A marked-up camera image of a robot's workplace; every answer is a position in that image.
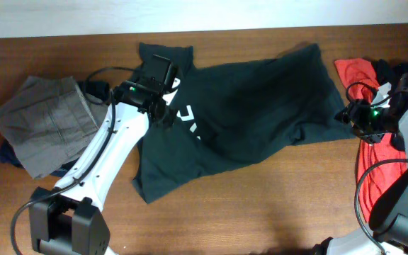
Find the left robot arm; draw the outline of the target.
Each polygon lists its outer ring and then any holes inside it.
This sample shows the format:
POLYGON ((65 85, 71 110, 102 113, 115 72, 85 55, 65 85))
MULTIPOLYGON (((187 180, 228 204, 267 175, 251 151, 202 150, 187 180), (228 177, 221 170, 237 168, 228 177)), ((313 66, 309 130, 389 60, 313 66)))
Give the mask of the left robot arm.
POLYGON ((38 187, 23 206, 29 213, 32 248, 40 254, 110 255, 111 233, 102 212, 110 187, 126 157, 151 125, 170 126, 176 111, 179 68, 152 55, 109 92, 101 127, 84 153, 51 190, 38 187))

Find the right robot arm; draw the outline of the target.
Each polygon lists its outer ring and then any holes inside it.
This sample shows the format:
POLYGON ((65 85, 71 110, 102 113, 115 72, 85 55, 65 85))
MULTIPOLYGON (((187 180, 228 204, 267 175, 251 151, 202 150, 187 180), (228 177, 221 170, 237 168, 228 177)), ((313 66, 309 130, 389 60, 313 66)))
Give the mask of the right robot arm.
POLYGON ((387 133, 396 135, 406 153, 407 170, 379 197, 368 223, 363 223, 360 199, 354 197, 359 229, 339 238, 316 244, 311 254, 408 254, 408 73, 389 89, 373 92, 373 101, 350 99, 336 120, 352 125, 356 137, 379 143, 387 133))

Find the dark green Nike t-shirt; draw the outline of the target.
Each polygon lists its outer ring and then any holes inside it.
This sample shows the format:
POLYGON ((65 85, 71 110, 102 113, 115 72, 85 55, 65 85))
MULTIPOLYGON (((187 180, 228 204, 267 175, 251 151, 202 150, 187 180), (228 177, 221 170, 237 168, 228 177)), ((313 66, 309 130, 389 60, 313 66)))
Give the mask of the dark green Nike t-shirt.
POLYGON ((309 44, 273 58, 199 69, 192 47, 142 43, 143 61, 170 59, 182 72, 170 127, 152 126, 139 141, 132 184, 146 203, 189 181, 257 164, 287 146, 351 138, 336 120, 344 107, 309 44))

